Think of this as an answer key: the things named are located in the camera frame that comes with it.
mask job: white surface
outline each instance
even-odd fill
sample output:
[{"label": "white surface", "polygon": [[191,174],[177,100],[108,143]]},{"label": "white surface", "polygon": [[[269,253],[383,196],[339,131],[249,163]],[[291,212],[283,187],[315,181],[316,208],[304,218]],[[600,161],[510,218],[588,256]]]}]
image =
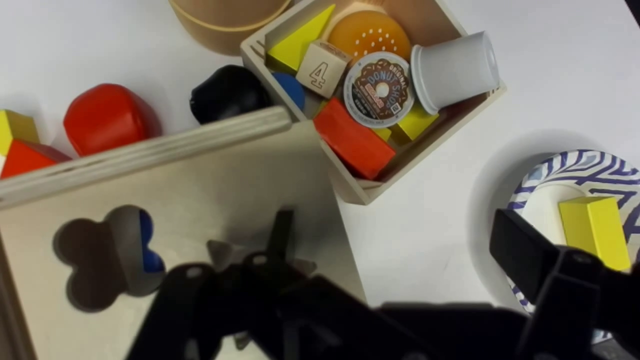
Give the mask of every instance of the white surface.
[{"label": "white surface", "polygon": [[62,117],[84,90],[124,83],[174,133],[198,126],[191,90],[222,64],[240,64],[197,43],[166,0],[5,0],[0,43],[0,108],[34,115],[43,141],[69,153]]},{"label": "white surface", "polygon": [[369,299],[519,305],[488,257],[493,212],[540,153],[640,163],[640,29],[623,0],[446,0],[493,38],[507,94],[373,206],[343,203]]}]

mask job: toy food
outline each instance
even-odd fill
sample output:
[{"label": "toy food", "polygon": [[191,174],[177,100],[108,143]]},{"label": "toy food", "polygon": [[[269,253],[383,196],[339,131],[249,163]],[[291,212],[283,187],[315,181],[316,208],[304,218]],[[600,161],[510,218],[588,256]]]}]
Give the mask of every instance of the toy food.
[{"label": "toy food", "polygon": [[119,83],[100,83],[70,103],[64,129],[78,156],[89,156],[152,137],[161,126],[135,91]]},{"label": "toy food", "polygon": [[355,12],[340,19],[329,34],[329,42],[344,54],[359,60],[373,51],[395,51],[401,57],[411,57],[411,39],[405,28],[383,12]]}]

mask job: yellow triangle block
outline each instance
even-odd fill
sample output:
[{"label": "yellow triangle block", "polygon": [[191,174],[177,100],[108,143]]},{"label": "yellow triangle block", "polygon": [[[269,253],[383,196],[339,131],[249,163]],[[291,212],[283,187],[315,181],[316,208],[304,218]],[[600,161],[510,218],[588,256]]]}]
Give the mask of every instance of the yellow triangle block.
[{"label": "yellow triangle block", "polygon": [[40,141],[36,124],[18,112],[0,110],[0,156],[8,153],[15,140]]},{"label": "yellow triangle block", "polygon": [[277,62],[289,65],[291,70],[298,72],[304,51],[309,43],[325,32],[325,26],[335,14],[337,4],[325,8],[320,14],[310,17],[304,26],[297,28],[292,34],[283,38],[275,47],[269,49],[269,55]]}]

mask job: striped plate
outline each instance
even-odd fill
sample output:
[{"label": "striped plate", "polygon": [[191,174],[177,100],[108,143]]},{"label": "striped plate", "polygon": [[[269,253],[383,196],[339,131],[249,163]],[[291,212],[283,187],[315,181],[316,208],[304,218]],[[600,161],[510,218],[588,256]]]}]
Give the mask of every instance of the striped plate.
[{"label": "striped plate", "polygon": [[[555,243],[565,243],[562,222],[556,203],[576,196],[615,196],[630,256],[639,262],[640,247],[640,171],[618,156],[596,149],[561,151],[528,171],[508,202]],[[527,311],[534,311],[525,294],[508,279],[514,296]]]}]

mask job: red toy block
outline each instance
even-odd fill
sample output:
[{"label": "red toy block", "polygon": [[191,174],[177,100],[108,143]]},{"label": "red toy block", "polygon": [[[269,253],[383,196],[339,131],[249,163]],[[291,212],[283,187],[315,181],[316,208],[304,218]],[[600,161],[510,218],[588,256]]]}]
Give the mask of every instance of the red toy block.
[{"label": "red toy block", "polygon": [[80,94],[66,110],[64,129],[80,156],[161,133],[155,112],[119,83],[100,83]]},{"label": "red toy block", "polygon": [[361,175],[375,180],[397,156],[371,127],[361,126],[339,97],[315,117],[322,140]]},{"label": "red toy block", "polygon": [[57,147],[34,143],[34,141],[20,141],[15,140],[0,177],[10,177],[26,171],[34,171],[47,165],[55,165],[58,161],[70,159],[66,153],[58,151]]}]

